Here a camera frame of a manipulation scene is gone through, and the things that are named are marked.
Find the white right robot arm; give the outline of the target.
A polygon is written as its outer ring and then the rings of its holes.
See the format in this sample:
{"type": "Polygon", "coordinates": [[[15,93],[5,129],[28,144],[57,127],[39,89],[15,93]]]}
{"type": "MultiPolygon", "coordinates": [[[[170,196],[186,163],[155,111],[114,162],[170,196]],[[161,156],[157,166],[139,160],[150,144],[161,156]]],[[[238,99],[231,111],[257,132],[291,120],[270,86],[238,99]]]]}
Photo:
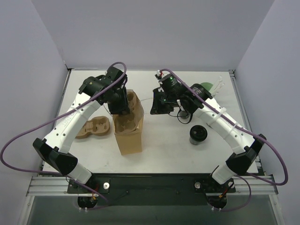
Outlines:
{"type": "Polygon", "coordinates": [[[221,107],[214,94],[201,84],[184,86],[171,73],[164,75],[158,71],[155,75],[159,87],[153,90],[152,115],[169,114],[178,107],[180,111],[196,116],[216,131],[231,147],[233,153],[223,165],[219,165],[208,179],[208,187],[219,191],[235,175],[244,175],[256,159],[264,143],[237,129],[236,122],[221,107]]]}

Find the black paper coffee cup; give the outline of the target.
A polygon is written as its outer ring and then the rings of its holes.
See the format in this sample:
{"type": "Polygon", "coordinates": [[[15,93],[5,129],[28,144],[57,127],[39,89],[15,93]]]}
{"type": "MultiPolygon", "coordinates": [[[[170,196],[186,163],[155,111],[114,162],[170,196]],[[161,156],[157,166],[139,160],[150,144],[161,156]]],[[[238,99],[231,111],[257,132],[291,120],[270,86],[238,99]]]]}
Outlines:
{"type": "Polygon", "coordinates": [[[189,141],[192,145],[199,145],[206,140],[207,137],[193,137],[190,136],[189,141]]]}

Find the brown paper bag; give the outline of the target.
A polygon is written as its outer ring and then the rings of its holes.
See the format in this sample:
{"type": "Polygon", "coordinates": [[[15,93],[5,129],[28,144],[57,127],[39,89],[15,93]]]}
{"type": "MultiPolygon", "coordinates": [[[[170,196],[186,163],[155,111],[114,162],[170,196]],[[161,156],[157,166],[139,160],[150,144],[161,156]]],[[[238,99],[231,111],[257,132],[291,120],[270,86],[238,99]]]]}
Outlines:
{"type": "Polygon", "coordinates": [[[112,116],[114,136],[121,155],[139,153],[143,151],[142,132],[144,108],[137,94],[127,90],[129,114],[112,116]]]}

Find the green plastic straw holder cup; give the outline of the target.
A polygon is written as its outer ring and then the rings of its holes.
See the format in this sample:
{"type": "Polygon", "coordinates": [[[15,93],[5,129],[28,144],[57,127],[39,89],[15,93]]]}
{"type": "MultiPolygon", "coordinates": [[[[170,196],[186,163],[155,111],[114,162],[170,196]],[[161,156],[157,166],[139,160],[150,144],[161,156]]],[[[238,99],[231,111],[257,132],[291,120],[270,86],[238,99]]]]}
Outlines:
{"type": "Polygon", "coordinates": [[[213,87],[213,84],[210,82],[203,82],[201,83],[201,85],[208,91],[211,92],[211,89],[213,87]]]}

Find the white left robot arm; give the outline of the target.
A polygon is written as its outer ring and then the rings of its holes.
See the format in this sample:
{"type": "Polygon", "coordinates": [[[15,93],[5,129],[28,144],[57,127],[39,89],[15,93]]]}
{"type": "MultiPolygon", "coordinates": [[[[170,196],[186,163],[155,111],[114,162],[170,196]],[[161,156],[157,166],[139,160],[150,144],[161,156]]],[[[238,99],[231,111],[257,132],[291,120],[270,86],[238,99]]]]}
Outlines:
{"type": "Polygon", "coordinates": [[[78,181],[78,187],[85,193],[95,187],[95,176],[69,153],[70,147],[80,129],[89,117],[103,104],[107,104],[112,115],[130,113],[127,99],[127,74],[112,64],[105,75],[86,78],[64,119],[44,138],[37,138],[33,147],[39,156],[64,176],[78,181]]]}

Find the brown pulp cup carrier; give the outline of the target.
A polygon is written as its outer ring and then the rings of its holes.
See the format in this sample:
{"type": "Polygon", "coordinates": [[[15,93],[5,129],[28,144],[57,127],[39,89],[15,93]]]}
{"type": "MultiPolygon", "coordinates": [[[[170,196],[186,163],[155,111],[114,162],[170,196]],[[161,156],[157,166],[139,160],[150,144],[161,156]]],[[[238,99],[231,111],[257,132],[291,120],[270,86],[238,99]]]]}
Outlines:
{"type": "Polygon", "coordinates": [[[88,120],[76,135],[76,139],[85,139],[90,135],[104,136],[110,131],[110,121],[106,116],[97,116],[88,120]]]}
{"type": "Polygon", "coordinates": [[[116,134],[129,134],[136,130],[143,117],[143,107],[140,99],[133,90],[127,91],[129,114],[113,115],[114,132],[116,134]]]}

